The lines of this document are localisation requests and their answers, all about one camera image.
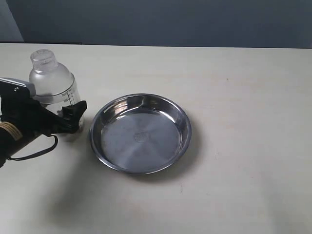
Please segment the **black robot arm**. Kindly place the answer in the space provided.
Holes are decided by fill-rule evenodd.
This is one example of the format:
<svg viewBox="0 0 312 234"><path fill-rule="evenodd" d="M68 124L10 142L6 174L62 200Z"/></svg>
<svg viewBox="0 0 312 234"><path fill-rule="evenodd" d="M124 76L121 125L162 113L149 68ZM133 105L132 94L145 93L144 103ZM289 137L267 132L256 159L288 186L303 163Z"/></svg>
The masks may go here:
<svg viewBox="0 0 312 234"><path fill-rule="evenodd" d="M62 108L62 116L44 108L35 100L36 90L27 81L1 78L0 80L0 164L6 161L33 159L54 150L58 144L57 134L74 134L87 109L87 102ZM13 155L39 136L53 137L54 144L37 153L14 157Z"/></svg>

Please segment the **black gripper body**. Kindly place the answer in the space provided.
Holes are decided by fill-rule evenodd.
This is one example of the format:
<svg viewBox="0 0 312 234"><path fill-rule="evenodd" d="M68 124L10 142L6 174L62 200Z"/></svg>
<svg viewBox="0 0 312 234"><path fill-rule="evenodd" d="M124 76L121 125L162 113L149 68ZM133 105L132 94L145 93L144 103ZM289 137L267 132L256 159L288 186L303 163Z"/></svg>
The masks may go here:
<svg viewBox="0 0 312 234"><path fill-rule="evenodd" d="M58 116L42 107L34 97L24 99L12 96L0 97L2 121L46 136L57 134Z"/></svg>

